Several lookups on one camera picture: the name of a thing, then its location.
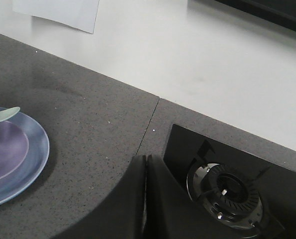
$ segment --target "grey countertop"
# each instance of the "grey countertop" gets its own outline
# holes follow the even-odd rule
[[[92,211],[135,154],[163,154],[173,123],[296,171],[296,152],[0,35],[0,106],[50,138],[37,180],[0,206],[0,239],[48,239]]]

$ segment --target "blue plate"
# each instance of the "blue plate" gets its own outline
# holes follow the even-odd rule
[[[23,163],[0,179],[0,204],[23,192],[42,172],[49,156],[49,140],[43,127],[33,118],[19,112],[8,120],[27,135],[29,148]]]

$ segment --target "black object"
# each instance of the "black object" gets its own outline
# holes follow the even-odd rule
[[[263,215],[259,223],[254,220],[249,222],[249,224],[254,225],[254,230],[236,230],[238,225],[235,227],[233,223],[226,223],[225,226],[233,229],[239,235],[238,238],[296,238],[295,172],[175,124],[172,126],[163,160],[182,190],[190,196],[192,201],[207,210],[208,220],[215,219],[217,224],[223,223],[219,223],[220,220],[215,218],[214,215],[221,218],[230,216],[232,222],[243,217],[247,219],[247,214],[254,212],[259,196]],[[217,170],[213,171],[213,175],[209,174],[203,177],[203,180],[199,179],[197,182],[200,183],[200,188],[198,189],[193,185],[195,174],[200,167],[206,169],[208,165],[215,165],[210,168],[208,173],[215,167],[217,167]],[[227,179],[220,177],[220,175],[229,176]],[[226,188],[227,185],[224,185],[224,183],[227,183],[230,179],[233,179],[233,182],[230,182],[230,187]],[[254,193],[253,202],[244,197],[244,188],[247,192]],[[228,191],[232,189],[240,194],[238,196],[228,195],[226,198],[228,200],[222,202],[219,199],[219,193],[222,193],[224,189],[228,189]],[[208,208],[204,206],[205,199],[209,202]],[[250,202],[253,206],[248,205],[248,210],[242,212],[233,205],[235,203],[239,208],[240,202],[242,204]],[[210,213],[215,204],[215,210],[223,210],[222,216],[217,214],[220,210],[214,210]],[[211,237],[204,238],[221,239],[229,237],[226,236],[225,231],[218,229]]]
[[[53,239],[140,239],[146,183],[146,157],[133,157],[107,198],[89,215]]]
[[[296,31],[296,0],[216,0]]]

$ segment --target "burner cap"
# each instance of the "burner cap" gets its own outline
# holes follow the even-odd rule
[[[222,212],[231,219],[247,217],[259,203],[259,193],[251,180],[226,165],[213,166],[201,183],[201,190],[212,205],[212,211]]]

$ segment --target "light green spoon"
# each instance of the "light green spoon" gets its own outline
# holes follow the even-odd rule
[[[20,107],[13,107],[10,109],[6,109],[3,111],[0,111],[0,122],[8,120],[9,118],[16,115],[20,110]]]

